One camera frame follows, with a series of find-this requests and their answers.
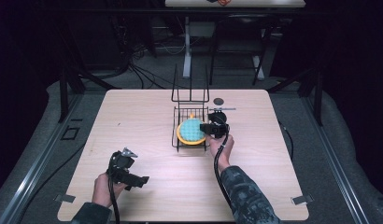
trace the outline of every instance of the table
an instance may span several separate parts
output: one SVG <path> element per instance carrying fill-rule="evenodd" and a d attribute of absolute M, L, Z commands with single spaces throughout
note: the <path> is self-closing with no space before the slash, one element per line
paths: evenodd
<path fill-rule="evenodd" d="M 208 2 L 206 0 L 165 0 L 167 7 L 220 7 L 223 8 L 218 2 Z M 304 0 L 233 0 L 225 7 L 304 7 Z M 190 48 L 190 22 L 189 17 L 185 19 L 185 62 L 183 64 L 183 77 L 189 78 L 192 69 L 192 51 Z"/>
<path fill-rule="evenodd" d="M 202 92 L 193 90 L 193 96 Z M 180 97 L 189 96 L 179 91 Z M 305 220 L 305 204 L 290 156 L 267 91 L 210 90 L 208 108 L 224 100 L 235 146 L 231 164 L 256 181 L 283 220 Z M 58 218 L 70 220 L 91 200 L 93 181 L 103 173 L 113 152 L 128 147 L 138 158 L 130 172 L 150 176 L 142 189 L 123 192 L 118 199 L 123 221 L 234 221 L 220 192 L 213 159 L 202 148 L 173 147 L 174 111 L 169 90 L 108 91 L 77 169 L 67 190 L 73 203 L 63 202 Z"/>

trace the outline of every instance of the dark sleeve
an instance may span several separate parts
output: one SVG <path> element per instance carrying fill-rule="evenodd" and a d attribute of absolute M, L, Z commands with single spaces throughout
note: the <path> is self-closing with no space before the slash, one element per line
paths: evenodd
<path fill-rule="evenodd" d="M 236 223 L 281 223 L 256 183 L 238 166 L 230 166 L 220 179 L 232 202 Z"/>
<path fill-rule="evenodd" d="M 112 211 L 96 203 L 85 203 L 72 218 L 72 224 L 107 224 Z"/>

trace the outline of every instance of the person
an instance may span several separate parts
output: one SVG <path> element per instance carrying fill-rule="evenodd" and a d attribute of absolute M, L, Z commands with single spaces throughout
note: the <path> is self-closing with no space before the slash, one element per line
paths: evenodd
<path fill-rule="evenodd" d="M 215 158 L 225 136 L 216 139 L 210 135 L 206 141 L 210 145 L 210 153 Z M 234 139 L 229 134 L 227 143 L 220 154 L 218 169 L 220 180 L 229 195 L 233 217 L 236 223 L 281 223 L 274 213 L 274 209 L 259 189 L 257 184 L 239 167 L 230 164 L 230 155 L 234 146 Z M 91 203 L 85 203 L 72 220 L 72 223 L 108 223 L 110 221 L 112 205 L 108 190 L 107 174 L 101 174 L 95 180 Z M 125 184 L 114 184 L 116 199 L 126 187 Z"/>

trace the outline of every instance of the gray carpet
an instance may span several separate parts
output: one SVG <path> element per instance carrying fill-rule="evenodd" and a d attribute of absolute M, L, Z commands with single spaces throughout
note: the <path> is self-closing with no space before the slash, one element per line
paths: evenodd
<path fill-rule="evenodd" d="M 275 53 L 276 38 L 273 38 L 273 46 L 270 56 L 263 65 L 265 74 L 269 74 L 270 62 Z M 157 77 L 155 81 L 161 86 L 170 89 L 171 81 L 177 64 L 177 73 L 182 74 L 183 52 L 172 55 L 164 50 L 158 52 L 158 57 L 153 58 L 148 53 L 140 60 L 135 60 L 135 64 L 154 73 Z M 204 44 L 196 45 L 193 48 L 192 75 L 195 88 L 204 86 L 204 77 L 206 75 L 206 66 L 209 65 L 209 57 L 206 55 L 206 46 Z M 150 86 L 150 82 L 142 77 L 145 88 L 157 89 L 157 86 Z M 211 89 L 268 89 L 277 84 L 278 78 L 267 77 L 265 81 L 252 86 L 252 76 L 242 77 L 215 77 Z M 132 72 L 126 72 L 118 77 L 105 79 L 110 84 L 124 89 L 140 89 L 141 82 L 139 77 Z M 63 164 L 76 150 L 87 140 L 93 121 L 103 100 L 105 91 L 89 80 L 84 80 L 87 91 L 82 96 L 73 95 L 70 92 L 71 99 L 79 100 L 73 113 L 63 124 L 64 127 L 78 129 L 78 134 L 74 140 L 61 140 L 63 132 L 54 141 L 53 153 L 48 160 L 41 177 L 39 178 L 35 190 Z M 186 86 L 189 83 L 187 79 L 179 79 L 179 85 Z M 271 94 L 274 109 L 280 120 L 291 134 L 294 143 L 293 165 L 300 182 L 303 194 L 311 194 L 315 199 L 307 207 L 310 217 L 302 223 L 355 223 L 344 196 L 338 187 L 333 171 L 328 165 L 327 155 L 319 134 L 317 133 L 314 122 L 308 118 L 309 109 L 304 105 L 304 99 L 301 99 L 295 93 L 298 84 L 292 84 L 286 90 Z M 50 103 L 37 127 L 34 136 L 20 158 L 13 173 L 8 178 L 5 185 L 0 190 L 0 217 L 7 209 L 11 199 L 13 199 L 17 188 L 20 186 L 23 178 L 26 176 L 35 158 L 42 150 L 47 148 L 48 142 L 58 127 L 59 118 L 59 85 L 54 84 L 48 89 L 50 93 Z M 369 184 L 361 167 L 355 161 L 352 139 L 348 128 L 345 125 L 341 115 L 336 109 L 335 103 L 328 95 L 324 95 L 322 108 L 322 121 L 324 130 L 331 140 L 336 155 L 338 156 L 345 172 L 347 173 L 350 184 L 355 189 L 361 206 L 365 211 L 370 223 L 383 223 L 383 199 L 382 196 Z M 68 131 L 64 137 L 72 137 Z M 284 133 L 284 139 L 287 146 L 291 149 L 290 138 Z M 70 178 L 78 163 L 80 153 L 70 160 L 61 170 L 56 173 L 50 181 L 39 191 L 32 200 L 22 219 L 22 223 L 61 223 L 56 218 L 60 203 L 53 199 L 58 194 L 64 194 L 70 182 Z"/>

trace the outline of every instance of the black chair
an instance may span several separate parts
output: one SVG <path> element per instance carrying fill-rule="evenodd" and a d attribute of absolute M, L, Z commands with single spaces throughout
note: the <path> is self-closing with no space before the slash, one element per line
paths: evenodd
<path fill-rule="evenodd" d="M 271 15 L 230 15 L 217 21 L 211 46 L 211 68 L 209 85 L 212 85 L 212 77 L 216 68 L 255 69 L 253 85 L 255 85 L 266 46 L 272 31 L 277 26 L 278 19 Z M 252 66 L 215 66 L 215 57 L 218 54 L 247 54 L 250 55 Z M 253 56 L 259 57 L 259 64 L 255 66 Z"/>

